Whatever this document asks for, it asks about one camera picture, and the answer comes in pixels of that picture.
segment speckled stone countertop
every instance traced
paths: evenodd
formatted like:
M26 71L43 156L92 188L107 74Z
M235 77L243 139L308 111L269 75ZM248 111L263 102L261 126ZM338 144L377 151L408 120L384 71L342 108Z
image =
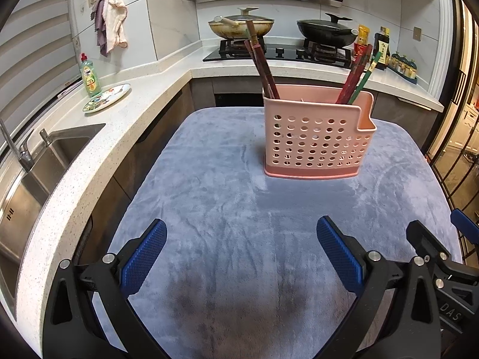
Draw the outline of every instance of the speckled stone countertop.
M71 258L83 228L106 184L145 128L192 78L257 75L252 61L202 62L217 46L201 41L161 61L123 70L102 78L105 88L130 83L131 92L116 104L86 115L83 87L76 89L34 125L29 146L40 144L38 132L105 123L83 149L54 190L35 225L20 269L16 320L7 311L28 344L41 355L46 300L58 263ZM344 82L345 69L312 63L270 61L273 75ZM395 73L375 71L366 88L396 95L423 107L442 112L442 105L424 89ZM0 195L5 196L21 168L9 156L0 168ZM5 306L3 296L0 302Z

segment lid handle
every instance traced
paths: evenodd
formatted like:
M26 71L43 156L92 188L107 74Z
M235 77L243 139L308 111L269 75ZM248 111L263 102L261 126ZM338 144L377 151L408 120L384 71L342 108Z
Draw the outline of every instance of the lid handle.
M254 11L255 9L260 9L260 7L247 7L247 8L238 8L241 11L242 15L249 15L250 11Z
M223 23L223 24L226 24L227 26L230 26L230 27L237 27L239 25L239 23L237 21L234 21L234 20L231 20L231 19L228 19L227 17L223 17L223 16L216 16L213 21L215 23Z
M349 19L349 17L339 17L336 15L333 15L332 13L327 13L327 15L331 17L331 22L334 24L337 24L339 20L353 21L353 19Z

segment hanging towel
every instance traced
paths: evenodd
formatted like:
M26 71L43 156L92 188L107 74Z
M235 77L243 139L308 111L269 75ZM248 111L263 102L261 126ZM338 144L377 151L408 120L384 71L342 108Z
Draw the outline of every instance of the hanging towel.
M106 25L103 19L105 0L97 0L93 6L91 19L95 20L96 44L100 47L100 54L107 56L106 52Z
M128 10L123 0L105 0L103 19L106 25L106 52L110 52L117 45L122 48L128 46L123 30L123 21L127 14Z

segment black wok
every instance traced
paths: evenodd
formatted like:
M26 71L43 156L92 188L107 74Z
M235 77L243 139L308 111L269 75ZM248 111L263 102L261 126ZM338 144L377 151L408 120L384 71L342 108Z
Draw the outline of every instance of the black wok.
M306 39L312 42L342 48L352 44L357 36L358 30L352 30L342 24L339 20L349 20L347 17L337 17L327 13L331 21L326 20L299 20L298 28Z

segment frying pan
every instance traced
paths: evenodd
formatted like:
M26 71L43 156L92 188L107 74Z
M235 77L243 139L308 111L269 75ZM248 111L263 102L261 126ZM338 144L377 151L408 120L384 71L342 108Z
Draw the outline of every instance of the frying pan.
M358 30L348 28L339 24L339 20L351 21L348 17L338 17L327 13L331 21L327 20L299 20L298 28L306 39L312 42L327 46L342 48L352 44L357 36Z
M266 35L272 28L274 20L262 16L250 15L250 11L258 7L238 8L240 15L216 16L208 24L211 30L221 38L225 39L247 39L248 32L246 20L253 20L254 29L258 36Z

